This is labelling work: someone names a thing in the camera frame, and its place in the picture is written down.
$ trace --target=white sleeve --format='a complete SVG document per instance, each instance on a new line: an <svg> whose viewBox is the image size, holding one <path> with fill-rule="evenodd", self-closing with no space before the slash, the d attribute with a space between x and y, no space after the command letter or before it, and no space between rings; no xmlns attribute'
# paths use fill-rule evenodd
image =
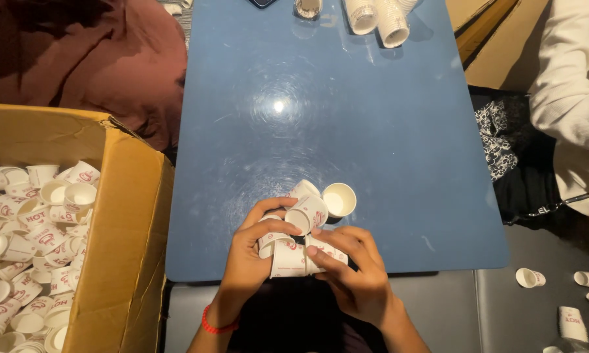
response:
<svg viewBox="0 0 589 353"><path fill-rule="evenodd" d="M532 124L589 150L589 0L553 0L539 58Z"/></svg>

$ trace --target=person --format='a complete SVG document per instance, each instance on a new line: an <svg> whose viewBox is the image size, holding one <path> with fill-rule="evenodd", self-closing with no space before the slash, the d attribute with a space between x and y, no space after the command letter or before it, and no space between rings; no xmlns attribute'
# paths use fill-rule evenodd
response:
<svg viewBox="0 0 589 353"><path fill-rule="evenodd" d="M272 257L259 258L257 240L269 232L302 235L300 229L285 221L259 220L266 213L277 214L283 218L285 211L273 210L293 206L296 202L296 198L290 197L259 201L236 230L231 240L220 288L205 311L204 324L196 332L188 353L216 353L227 350L240 311L270 274ZM354 271L313 245L306 249L312 261L326 270L325 273L317 274L316 278L325 281L330 287L339 309L377 328L389 352L429 352L410 321L403 302L392 293L388 275L384 271L384 262L371 234L364 229L346 226L334 231L314 229L312 235L347 253L359 267L358 271ZM314 317L314 313L309 313L309 316ZM222 332L215 331L218 328L222 329ZM256 341L260 341L262 334L254 334L257 335Z"/></svg>
<svg viewBox="0 0 589 353"><path fill-rule="evenodd" d="M530 119L544 134L494 182L499 209L589 245L589 1L552 2L539 59Z"/></svg>
<svg viewBox="0 0 589 353"><path fill-rule="evenodd" d="M179 139L187 60L156 0L0 0L0 104L108 113L163 151Z"/></svg>

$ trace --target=red bracelet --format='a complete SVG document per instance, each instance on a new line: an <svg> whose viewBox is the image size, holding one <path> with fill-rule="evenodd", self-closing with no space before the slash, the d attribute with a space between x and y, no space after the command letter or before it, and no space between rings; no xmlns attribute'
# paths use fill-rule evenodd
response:
<svg viewBox="0 0 589 353"><path fill-rule="evenodd" d="M210 324L207 323L207 310L209 310L209 309L210 309L210 306L207 305L205 307L205 310L203 310L203 319L201 320L201 325L203 325L203 328L205 329L205 331L207 331L209 333L218 334L218 333L226 333L229 331L235 331L238 329L238 323L240 322L239 315L238 315L238 317L236 317L236 321L232 322L231 324L229 324L225 327L216 328L216 327L210 326Z"/></svg>

